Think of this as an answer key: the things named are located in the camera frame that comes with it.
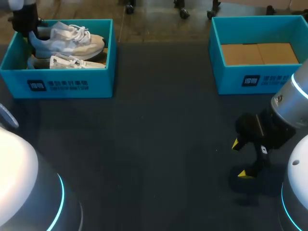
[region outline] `table surface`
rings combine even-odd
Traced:
[[[271,95],[219,96],[205,42],[117,53],[112,99],[15,101],[0,83],[18,134],[80,198],[85,230],[279,230],[285,166],[305,132],[273,151],[256,180],[239,179],[255,152],[231,150],[234,121]]]

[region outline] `floor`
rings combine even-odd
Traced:
[[[137,0],[133,15],[125,14],[124,0],[37,0],[43,19],[112,18],[119,42],[202,41],[208,37],[210,22],[206,11],[211,0],[186,0],[190,18],[183,20],[174,9],[173,0]],[[264,15],[265,8],[223,3],[220,16]],[[13,36],[7,22],[11,13],[0,2],[0,44],[8,44]]]

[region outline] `caster wheel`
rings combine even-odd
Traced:
[[[189,16],[190,15],[189,15],[189,13],[188,13],[188,11],[186,9],[184,9],[184,8],[180,9],[180,17],[182,19],[187,19]]]
[[[180,9],[180,8],[184,8],[185,7],[185,2],[184,2],[184,4],[179,5],[178,0],[174,0],[173,3],[174,3],[174,7],[175,8],[179,8]]]
[[[277,13],[277,12],[272,6],[267,6],[266,15],[274,15],[275,13]]]
[[[132,5],[126,5],[125,6],[126,7],[126,13],[127,14],[132,14],[132,13],[134,13],[134,10],[135,10],[135,8],[132,6]]]
[[[212,17],[215,17],[216,16],[216,12],[215,11],[207,11],[207,18],[209,20],[212,20]]]

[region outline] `shoe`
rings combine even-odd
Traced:
[[[89,69],[89,68],[106,68],[104,64],[89,62],[57,54],[50,57],[50,69]]]
[[[92,35],[84,26],[66,25],[57,22],[51,27],[38,27],[38,37],[29,33],[29,41],[35,56],[41,59],[61,53],[77,59],[87,60],[98,55],[105,47],[104,38]]]
[[[67,57],[62,54],[52,55],[50,59],[37,59],[31,56],[28,59],[28,69],[89,69],[106,68],[104,64]]]

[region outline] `blue cardboard box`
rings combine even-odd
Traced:
[[[46,20],[52,26],[57,20]],[[0,66],[0,73],[16,99],[109,98],[113,95],[116,66],[116,39],[113,20],[61,20],[85,26],[105,38],[108,48],[105,69],[27,70],[31,55],[21,34],[15,33]]]
[[[290,43],[299,64],[226,65],[221,45]],[[308,58],[308,25],[300,15],[214,17],[209,54],[219,94],[276,93]]]

